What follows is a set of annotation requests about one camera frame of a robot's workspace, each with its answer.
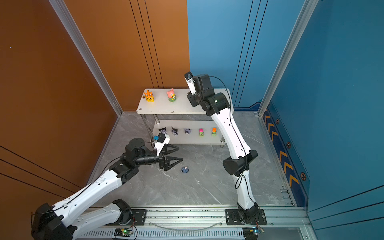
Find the pink and green figurine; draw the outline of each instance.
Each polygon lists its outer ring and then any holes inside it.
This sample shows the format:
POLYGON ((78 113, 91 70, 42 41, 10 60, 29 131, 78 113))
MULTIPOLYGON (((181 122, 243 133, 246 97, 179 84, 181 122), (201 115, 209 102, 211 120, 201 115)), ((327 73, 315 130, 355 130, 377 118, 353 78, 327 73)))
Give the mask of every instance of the pink and green figurine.
POLYGON ((169 101, 171 102, 176 101, 176 95, 175 95, 175 92, 173 91, 173 88, 171 88, 171 90, 167 92, 167 95, 168 95, 169 101))

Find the brown wall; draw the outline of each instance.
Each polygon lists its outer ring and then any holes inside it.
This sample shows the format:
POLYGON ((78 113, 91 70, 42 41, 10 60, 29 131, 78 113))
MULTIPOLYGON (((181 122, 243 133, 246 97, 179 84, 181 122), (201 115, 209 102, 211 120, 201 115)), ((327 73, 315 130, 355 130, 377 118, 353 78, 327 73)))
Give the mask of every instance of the brown wall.
POLYGON ((145 88, 187 88, 186 0, 65 0, 124 111, 145 88))
POLYGON ((31 239, 30 213, 86 184, 117 116, 49 1, 0 1, 0 29, 0 145, 46 169, 0 148, 1 238, 31 239))

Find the black mounting plate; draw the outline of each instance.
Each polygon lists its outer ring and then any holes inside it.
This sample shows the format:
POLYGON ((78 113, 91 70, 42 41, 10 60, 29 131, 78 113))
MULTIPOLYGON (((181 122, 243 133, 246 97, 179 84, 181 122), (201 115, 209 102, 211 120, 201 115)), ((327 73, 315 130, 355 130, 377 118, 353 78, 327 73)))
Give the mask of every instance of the black mounting plate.
MULTIPOLYGON (((241 222, 238 211, 238 209, 225 210, 225 218, 227 220, 227 225, 246 225, 241 222)), ((267 225, 265 212, 263 209, 259 209, 259 212, 256 214, 255 220, 249 225, 256 225, 256 221, 258 225, 267 225)))
MULTIPOLYGON (((135 226, 143 226, 145 219, 147 217, 147 210, 146 209, 132 209, 131 210, 133 215, 135 216, 135 226)), ((120 225, 118 222, 113 222, 106 224, 107 226, 117 226, 120 225)), ((130 220, 126 225, 121 226, 131 226, 132 220, 130 220)))

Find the gray marble floor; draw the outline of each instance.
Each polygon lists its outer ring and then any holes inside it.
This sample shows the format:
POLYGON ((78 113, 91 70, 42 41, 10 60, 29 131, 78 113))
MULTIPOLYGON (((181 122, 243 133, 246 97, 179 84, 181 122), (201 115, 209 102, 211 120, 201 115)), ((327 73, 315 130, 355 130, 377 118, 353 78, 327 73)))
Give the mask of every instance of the gray marble floor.
MULTIPOLYGON (((275 163, 267 154, 256 117, 252 112, 236 111, 234 119, 247 144, 256 149, 259 156, 250 164, 252 192, 259 205, 283 205, 281 179, 275 163)), ((154 118, 147 116, 150 127, 154 118)), ((159 119, 210 120, 205 115, 159 115, 159 119)), ((135 137, 145 141, 150 136, 141 117, 136 112, 124 112, 112 135, 107 149, 94 172, 94 178, 101 174, 105 165, 125 151, 125 145, 135 137)), ((178 145, 180 150, 170 154, 182 157, 181 164, 164 172, 158 164, 141 166, 139 173, 120 188, 104 196, 95 207, 103 207, 116 199, 123 199, 131 206, 142 205, 184 205, 225 204, 236 205, 237 193, 232 176, 222 161, 229 156, 228 147, 217 145, 178 145), (180 172, 188 166, 186 174, 180 172)))

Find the yellow chevron arrow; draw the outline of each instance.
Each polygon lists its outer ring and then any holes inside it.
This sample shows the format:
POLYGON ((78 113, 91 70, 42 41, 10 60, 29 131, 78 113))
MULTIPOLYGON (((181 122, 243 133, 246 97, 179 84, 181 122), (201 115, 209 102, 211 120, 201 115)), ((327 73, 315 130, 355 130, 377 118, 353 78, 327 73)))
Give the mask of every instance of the yellow chevron arrow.
POLYGON ((299 183, 299 180, 297 180, 294 176, 292 176, 291 174, 289 175, 289 186, 292 187, 292 180, 294 180, 295 182, 297 182, 297 184, 300 184, 299 183))
POLYGON ((287 154, 286 154, 285 152, 283 152, 283 151, 280 151, 280 162, 281 162, 281 156, 282 156, 282 155, 284 155, 284 156, 288 157, 288 156, 287 156, 287 154))
POLYGON ((266 119, 271 118, 270 116, 265 116, 265 125, 266 125, 266 119))
POLYGON ((279 136, 279 135, 277 134, 277 132, 272 131, 272 142, 273 142, 273 136, 274 136, 274 135, 279 136))
POLYGON ((285 174, 287 174, 287 167, 289 167, 290 169, 293 170, 293 167, 290 164, 288 164, 287 162, 284 162, 284 173, 285 174))
POLYGON ((270 132, 271 126, 274 127, 274 125, 272 123, 268 123, 268 132, 270 132))

